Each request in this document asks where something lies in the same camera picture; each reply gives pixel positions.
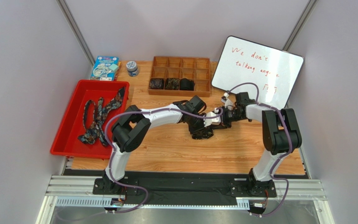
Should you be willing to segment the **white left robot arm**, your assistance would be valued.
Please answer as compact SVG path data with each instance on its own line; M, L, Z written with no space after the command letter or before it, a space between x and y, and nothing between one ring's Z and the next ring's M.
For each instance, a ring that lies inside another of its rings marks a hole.
M95 182L94 189L111 193L122 189L140 189L146 192L144 187L120 182L124 178L131 152L141 145L150 129L158 126L186 123L190 133L201 138L198 133L206 129L205 109L206 103L194 96L190 100L176 101L155 109L139 109L132 105L125 112L113 117L115 123L107 124L105 129L105 132L112 134L107 140L112 147L111 156L102 179Z

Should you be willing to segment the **black floral necktie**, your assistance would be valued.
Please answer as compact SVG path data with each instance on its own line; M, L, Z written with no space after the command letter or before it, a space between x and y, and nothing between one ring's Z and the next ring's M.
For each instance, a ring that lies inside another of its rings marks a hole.
M189 132L194 140L205 140L214 136L213 130L209 127L192 128L189 127Z

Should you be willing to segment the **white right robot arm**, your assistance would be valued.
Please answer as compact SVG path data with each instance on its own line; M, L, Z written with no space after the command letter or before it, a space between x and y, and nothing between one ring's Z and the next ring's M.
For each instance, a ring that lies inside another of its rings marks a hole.
M222 125L232 122L256 120L262 124L263 154L248 174L245 189L249 195L259 196L273 188L274 173L289 154L302 144L302 136L295 111L292 108L275 109L250 99L247 92L235 95L235 102L222 98L224 112Z

